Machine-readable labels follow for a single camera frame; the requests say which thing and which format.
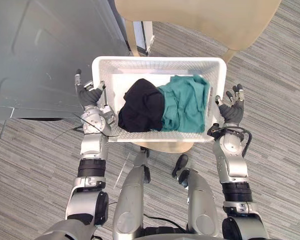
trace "black cloth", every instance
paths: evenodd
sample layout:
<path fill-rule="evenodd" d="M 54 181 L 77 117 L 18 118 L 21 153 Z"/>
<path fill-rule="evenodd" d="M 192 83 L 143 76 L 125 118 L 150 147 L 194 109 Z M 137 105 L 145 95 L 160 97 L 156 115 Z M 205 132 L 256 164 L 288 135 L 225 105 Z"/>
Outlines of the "black cloth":
<path fill-rule="evenodd" d="M 118 126 L 131 133 L 162 129 L 165 98 L 144 78 L 136 81 L 124 95 L 125 104 L 119 112 Z"/>

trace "clothing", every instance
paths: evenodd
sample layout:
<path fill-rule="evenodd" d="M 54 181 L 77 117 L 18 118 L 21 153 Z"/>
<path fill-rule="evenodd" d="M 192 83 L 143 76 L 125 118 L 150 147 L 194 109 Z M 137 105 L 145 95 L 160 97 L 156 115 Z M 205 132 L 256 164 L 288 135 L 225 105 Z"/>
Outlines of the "clothing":
<path fill-rule="evenodd" d="M 119 112 L 118 126 L 128 132 L 160 131 L 165 99 L 149 81 L 139 79 L 124 95 L 125 104 Z"/>
<path fill-rule="evenodd" d="M 209 83 L 198 75 L 172 76 L 159 86 L 164 95 L 162 131 L 202 133 L 205 129 Z"/>

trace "beige chair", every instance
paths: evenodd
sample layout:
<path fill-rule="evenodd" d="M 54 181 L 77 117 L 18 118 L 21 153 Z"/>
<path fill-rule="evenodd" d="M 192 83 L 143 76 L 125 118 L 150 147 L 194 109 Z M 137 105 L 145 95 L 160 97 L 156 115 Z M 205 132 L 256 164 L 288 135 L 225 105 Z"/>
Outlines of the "beige chair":
<path fill-rule="evenodd" d="M 128 43 L 139 56 L 133 21 L 180 25 L 204 33 L 225 45 L 227 63 L 240 50 L 251 46 L 267 27 L 281 0 L 115 0 L 125 19 Z M 181 153 L 193 143 L 142 143 L 162 152 Z"/>

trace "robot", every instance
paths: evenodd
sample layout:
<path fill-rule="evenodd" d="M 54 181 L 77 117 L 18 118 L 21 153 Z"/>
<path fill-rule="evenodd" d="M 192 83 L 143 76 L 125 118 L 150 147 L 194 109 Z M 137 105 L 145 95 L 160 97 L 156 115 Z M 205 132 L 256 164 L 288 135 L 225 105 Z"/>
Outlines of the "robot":
<path fill-rule="evenodd" d="M 65 211 L 65 220 L 57 222 L 36 240 L 92 240 L 95 230 L 108 218 L 109 197 L 105 170 L 108 158 L 108 139 L 115 113 L 110 106 L 97 104 L 104 89 L 101 82 L 81 83 L 81 71 L 75 75 L 75 87 L 84 110 L 81 115 L 84 137 L 77 177 Z M 227 218 L 222 223 L 223 237 L 228 240 L 264 240 L 269 236 L 253 201 L 244 160 L 252 135 L 239 124 L 244 114 L 244 90 L 241 84 L 233 87 L 234 96 L 227 91 L 232 106 L 216 96 L 222 127 L 214 123 L 208 135 L 214 138 L 213 153 L 225 201 Z M 242 142 L 248 134 L 248 141 Z M 188 158 L 181 155 L 172 171 L 179 184 L 187 189 L 188 223 L 186 229 L 168 226 L 143 228 L 144 184 L 151 180 L 147 167 L 149 150 L 141 148 L 133 168 L 122 186 L 113 217 L 114 240 L 218 240 L 219 232 L 215 199 L 207 181 L 194 169 L 187 168 Z"/>

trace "robot leg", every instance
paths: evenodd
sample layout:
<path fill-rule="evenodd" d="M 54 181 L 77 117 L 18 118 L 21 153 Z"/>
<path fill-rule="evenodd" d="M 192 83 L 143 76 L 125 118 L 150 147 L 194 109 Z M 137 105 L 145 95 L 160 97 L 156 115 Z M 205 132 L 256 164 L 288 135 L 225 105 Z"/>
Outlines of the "robot leg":
<path fill-rule="evenodd" d="M 187 231 L 193 234 L 215 237 L 218 235 L 218 216 L 213 192 L 207 181 L 191 168 L 176 172 L 177 179 L 188 189 Z"/>
<path fill-rule="evenodd" d="M 130 240 L 142 236 L 144 219 L 144 183 L 150 182 L 147 165 L 149 150 L 142 148 L 126 177 L 113 217 L 113 239 Z"/>

